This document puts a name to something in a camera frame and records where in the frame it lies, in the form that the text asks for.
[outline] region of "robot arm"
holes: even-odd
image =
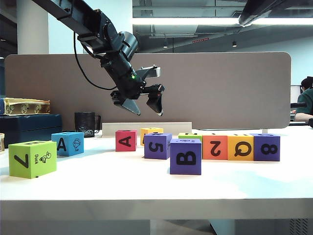
[[[140,95],[148,95],[147,105],[158,115],[163,114],[161,97],[164,87],[146,87],[147,77],[158,77],[160,68],[152,66],[135,71],[130,60],[138,42],[129,32],[117,33],[110,19],[100,10],[92,10],[83,0],[33,0],[57,20],[78,34],[83,47],[91,48],[91,55],[100,59],[103,67],[117,86],[111,93],[114,105],[140,115],[135,103]]]
[[[281,11],[291,6],[301,5],[308,0],[247,0],[239,24],[243,27],[249,26],[258,18],[267,17],[272,12]]]

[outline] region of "red block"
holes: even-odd
[[[136,151],[137,149],[137,130],[115,132],[115,151]]]

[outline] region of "person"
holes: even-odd
[[[294,121],[309,121],[313,118],[313,77],[307,77],[301,82],[303,93],[298,97],[298,103],[305,102],[306,107],[298,107],[294,116]]]

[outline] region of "black mug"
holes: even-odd
[[[101,116],[95,115],[94,112],[76,112],[74,120],[75,131],[84,132],[84,137],[94,137],[94,133],[100,131]]]

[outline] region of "floor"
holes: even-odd
[[[208,220],[151,220],[150,235],[215,235]]]

